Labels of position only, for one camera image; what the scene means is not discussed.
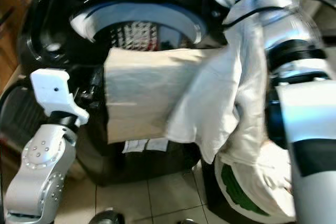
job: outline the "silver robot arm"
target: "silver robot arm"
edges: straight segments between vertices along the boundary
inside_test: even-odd
[[[49,119],[24,147],[5,198],[6,224],[49,224],[55,219],[65,175],[76,157],[76,131],[89,118],[69,93],[68,79],[62,70],[31,74],[35,97]]]
[[[256,8],[295,8],[292,0],[255,0]],[[306,17],[286,9],[259,14],[273,90],[270,138],[282,139],[292,162],[296,215],[302,224],[336,220],[336,80]]]

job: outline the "green patterned fabric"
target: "green patterned fabric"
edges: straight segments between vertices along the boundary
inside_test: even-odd
[[[231,166],[224,164],[222,169],[222,180],[226,186],[226,192],[230,195],[232,201],[235,204],[240,205],[242,208],[253,211],[257,214],[269,216],[268,213],[262,211],[256,204],[253,203],[252,200],[250,200],[249,197],[247,197],[236,180]]]

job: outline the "tile floor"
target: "tile floor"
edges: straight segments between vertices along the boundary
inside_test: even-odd
[[[4,187],[15,173],[4,169]],[[55,224],[88,224],[100,211],[113,207],[131,224],[176,224],[191,218],[199,224],[228,224],[206,207],[201,165],[190,172],[97,187],[88,178],[68,179]]]

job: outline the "washing machine drum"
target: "washing machine drum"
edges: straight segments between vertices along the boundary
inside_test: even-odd
[[[202,19],[171,4],[105,3],[78,12],[70,23],[91,42],[139,51],[193,48],[207,33]]]

